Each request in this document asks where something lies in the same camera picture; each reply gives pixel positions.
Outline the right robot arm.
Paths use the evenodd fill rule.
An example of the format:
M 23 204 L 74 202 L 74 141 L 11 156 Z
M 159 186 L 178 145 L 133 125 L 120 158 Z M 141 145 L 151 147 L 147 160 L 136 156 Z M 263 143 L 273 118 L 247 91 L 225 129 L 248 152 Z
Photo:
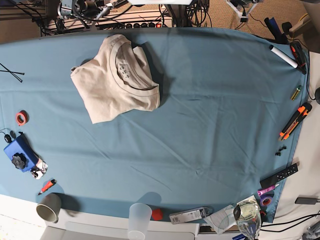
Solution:
M 111 0 L 61 0 L 57 13 L 58 17 L 63 20 L 73 18 L 100 22 L 114 8 L 115 3 Z

